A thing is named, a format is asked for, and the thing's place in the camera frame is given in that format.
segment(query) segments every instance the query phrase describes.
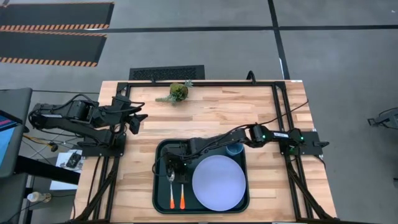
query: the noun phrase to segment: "butcher block tabletop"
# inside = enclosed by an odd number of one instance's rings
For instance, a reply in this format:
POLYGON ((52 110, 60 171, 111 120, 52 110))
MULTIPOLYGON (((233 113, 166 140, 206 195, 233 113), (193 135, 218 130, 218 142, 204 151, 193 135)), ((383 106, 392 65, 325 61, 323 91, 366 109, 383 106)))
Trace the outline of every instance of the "butcher block tabletop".
MULTIPOLYGON (((100 105, 111 104, 118 82, 130 81, 103 82, 98 99, 100 105)), ((152 204, 154 175, 151 169, 158 143, 170 138, 208 138, 223 134, 241 124, 261 123, 276 117, 272 90, 269 86, 195 87, 195 82, 200 81, 193 81, 188 98, 177 106, 155 102, 156 98, 169 94, 169 87, 131 88, 130 100, 145 102, 139 114, 148 114, 149 117, 141 123, 137 135, 130 131, 126 133, 126 149, 120 159, 111 222, 295 221, 285 161, 280 155, 277 142, 270 142, 256 149, 245 146, 250 195, 250 203, 245 211, 227 214, 164 215, 155 210, 152 204)), ((286 88, 290 109, 306 102, 302 82, 286 81, 286 88)), ((284 113, 281 92, 279 100, 284 113)), ((314 128, 308 104, 292 112, 292 117, 296 128, 302 131, 311 131, 314 128)), ((285 127, 288 127, 286 118, 284 121, 285 127)), ((271 130, 279 130, 277 121, 266 126, 271 130)), ((84 161, 75 198, 76 215, 86 207, 96 161, 97 157, 89 157, 84 161)), ((302 161, 309 191, 325 211, 335 217, 335 207, 323 164, 314 156, 302 156, 302 161)), ((102 158, 96 172, 91 198, 98 188, 101 166, 102 158)), ((298 188, 297 193, 302 217, 306 217, 303 196, 298 188)), ((104 218, 107 198, 106 192, 101 204, 100 218, 104 218)))

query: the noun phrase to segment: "computer monitor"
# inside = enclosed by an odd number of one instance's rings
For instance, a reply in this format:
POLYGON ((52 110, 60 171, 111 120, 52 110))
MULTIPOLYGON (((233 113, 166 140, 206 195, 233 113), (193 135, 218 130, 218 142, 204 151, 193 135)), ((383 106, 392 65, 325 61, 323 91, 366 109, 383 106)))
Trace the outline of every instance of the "computer monitor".
POLYGON ((0 110, 0 131, 14 128, 22 124, 22 120, 0 110))

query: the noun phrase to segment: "black tray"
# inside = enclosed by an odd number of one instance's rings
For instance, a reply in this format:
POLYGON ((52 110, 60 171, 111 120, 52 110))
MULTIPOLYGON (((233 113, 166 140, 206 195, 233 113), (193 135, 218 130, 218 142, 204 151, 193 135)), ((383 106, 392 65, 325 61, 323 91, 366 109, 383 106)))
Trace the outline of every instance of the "black tray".
MULTIPOLYGON (((186 139, 166 139, 163 140, 156 149, 155 161, 159 158, 161 151, 164 146, 168 147, 178 147, 180 141, 186 141, 186 139)), ((156 163, 155 172, 160 175, 165 175, 165 164, 163 159, 160 159, 156 163)), ((188 174, 191 177, 189 184, 184 184, 184 196, 185 196, 185 209, 180 209, 180 199, 181 199, 181 184, 173 183, 173 195, 175 208, 170 208, 170 182, 166 177, 158 177, 154 175, 154 187, 152 192, 152 203, 155 209, 163 214, 188 214, 188 213, 239 213, 243 212, 249 205, 249 182, 248 182, 248 172, 246 170, 246 157, 244 151, 240 154, 231 157, 227 155, 226 148, 220 147, 218 149, 210 150, 208 153, 202 155, 200 158, 195 159, 192 164, 188 165, 188 174), (214 155, 228 156, 239 164, 242 168, 244 176, 246 177, 246 191, 243 195, 242 200, 232 209, 224 212, 216 212, 204 207, 196 198, 192 189, 192 175, 196 166, 205 158, 214 155)))

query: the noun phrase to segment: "blue cup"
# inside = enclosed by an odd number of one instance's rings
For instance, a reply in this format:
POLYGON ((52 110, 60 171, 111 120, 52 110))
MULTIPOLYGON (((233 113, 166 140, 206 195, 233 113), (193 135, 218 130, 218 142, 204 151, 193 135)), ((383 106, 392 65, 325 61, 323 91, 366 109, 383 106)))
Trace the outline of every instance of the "blue cup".
POLYGON ((244 149, 242 143, 230 144, 226 147, 226 153, 230 156, 236 156, 244 149))

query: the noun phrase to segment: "small device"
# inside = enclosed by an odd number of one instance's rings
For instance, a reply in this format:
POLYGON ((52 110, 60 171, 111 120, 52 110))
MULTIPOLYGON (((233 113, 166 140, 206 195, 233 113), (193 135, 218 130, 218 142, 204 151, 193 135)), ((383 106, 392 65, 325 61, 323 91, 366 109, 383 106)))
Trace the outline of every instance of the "small device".
POLYGON ((69 167, 69 168, 74 169, 74 168, 76 168, 76 166, 79 163, 80 159, 81 159, 81 155, 76 153, 76 152, 74 152, 70 156, 66 166, 69 167))
POLYGON ((14 128, 22 124, 22 120, 0 110, 0 131, 14 128))

